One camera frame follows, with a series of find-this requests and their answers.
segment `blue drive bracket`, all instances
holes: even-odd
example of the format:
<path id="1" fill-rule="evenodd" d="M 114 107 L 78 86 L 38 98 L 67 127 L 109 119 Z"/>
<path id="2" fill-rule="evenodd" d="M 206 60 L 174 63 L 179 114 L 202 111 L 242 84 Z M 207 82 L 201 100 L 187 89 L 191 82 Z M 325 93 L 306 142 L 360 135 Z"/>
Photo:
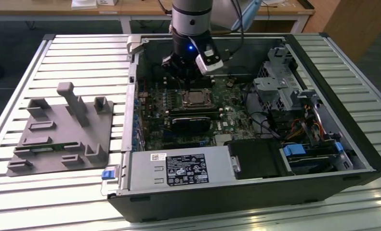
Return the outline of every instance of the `blue drive bracket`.
<path id="1" fill-rule="evenodd" d="M 301 144 L 289 144 L 282 148 L 282 151 L 285 152 L 285 156 L 306 154 L 304 145 Z"/>

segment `white box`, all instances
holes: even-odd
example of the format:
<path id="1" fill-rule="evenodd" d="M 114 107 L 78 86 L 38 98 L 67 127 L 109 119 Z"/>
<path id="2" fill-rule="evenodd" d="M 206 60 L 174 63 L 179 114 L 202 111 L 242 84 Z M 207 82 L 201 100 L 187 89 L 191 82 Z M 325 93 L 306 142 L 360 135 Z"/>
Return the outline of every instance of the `white box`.
<path id="1" fill-rule="evenodd" d="M 107 6 L 114 6 L 117 2 L 118 0 L 98 0 L 99 5 L 107 5 Z"/>
<path id="2" fill-rule="evenodd" d="M 98 8 L 96 0 L 72 0 L 72 10 L 86 10 Z"/>

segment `motherboard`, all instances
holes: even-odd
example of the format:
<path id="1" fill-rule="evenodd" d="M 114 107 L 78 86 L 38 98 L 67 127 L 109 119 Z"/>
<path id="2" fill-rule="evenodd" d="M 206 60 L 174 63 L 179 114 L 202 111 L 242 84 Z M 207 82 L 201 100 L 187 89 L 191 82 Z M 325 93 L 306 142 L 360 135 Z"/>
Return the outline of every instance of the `motherboard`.
<path id="1" fill-rule="evenodd" d="M 142 103 L 146 150 L 221 146 L 253 139 L 242 83 L 216 77 L 205 88 L 183 89 L 179 80 L 145 84 Z"/>

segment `table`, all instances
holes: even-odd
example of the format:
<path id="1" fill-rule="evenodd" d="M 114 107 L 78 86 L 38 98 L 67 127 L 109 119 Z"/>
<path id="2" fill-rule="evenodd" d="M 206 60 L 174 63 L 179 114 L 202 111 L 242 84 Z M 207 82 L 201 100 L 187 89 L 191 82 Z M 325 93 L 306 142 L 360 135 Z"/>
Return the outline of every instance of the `table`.
<path id="1" fill-rule="evenodd" d="M 318 34 L 296 38 L 381 155 L 380 92 L 331 38 Z M 100 169 L 7 177 L 7 164 L 30 116 L 27 103 L 38 97 L 46 97 L 50 104 L 66 103 L 56 94 L 62 81 L 72 81 L 75 94 L 84 102 L 100 95 L 115 102 L 110 165 L 119 164 L 130 69 L 126 41 L 127 35 L 56 35 L 46 36 L 40 44 L 0 117 L 0 230 L 381 229 L 381 178 L 324 202 L 129 223 L 100 193 Z M 304 71 L 298 74 L 310 88 Z M 107 187 L 117 189 L 117 182 Z"/>
<path id="2" fill-rule="evenodd" d="M 171 0 L 163 0 L 170 8 Z M 256 20 L 294 21 L 292 33 L 300 33 L 314 10 L 305 9 L 297 0 L 276 4 L 277 8 L 262 7 Z M 133 20 L 170 20 L 157 0 L 119 0 L 117 6 L 99 6 L 90 10 L 71 10 L 71 0 L 0 0 L 0 21 L 83 21 L 118 20 L 125 34 L 131 34 Z"/>

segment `sticker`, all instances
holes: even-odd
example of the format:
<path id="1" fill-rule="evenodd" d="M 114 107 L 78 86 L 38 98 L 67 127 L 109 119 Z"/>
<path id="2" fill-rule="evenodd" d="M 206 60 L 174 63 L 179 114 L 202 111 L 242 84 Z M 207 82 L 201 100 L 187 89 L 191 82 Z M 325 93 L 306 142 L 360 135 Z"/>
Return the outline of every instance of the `sticker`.
<path id="1" fill-rule="evenodd" d="M 209 183 L 205 154 L 167 156 L 166 174 L 167 185 Z"/>
<path id="2" fill-rule="evenodd" d="M 166 160 L 166 153 L 153 153 L 153 154 L 150 154 L 150 160 L 151 161 Z"/>
<path id="3" fill-rule="evenodd" d="M 118 13 L 118 11 L 99 11 L 99 13 L 117 14 L 117 13 Z"/>

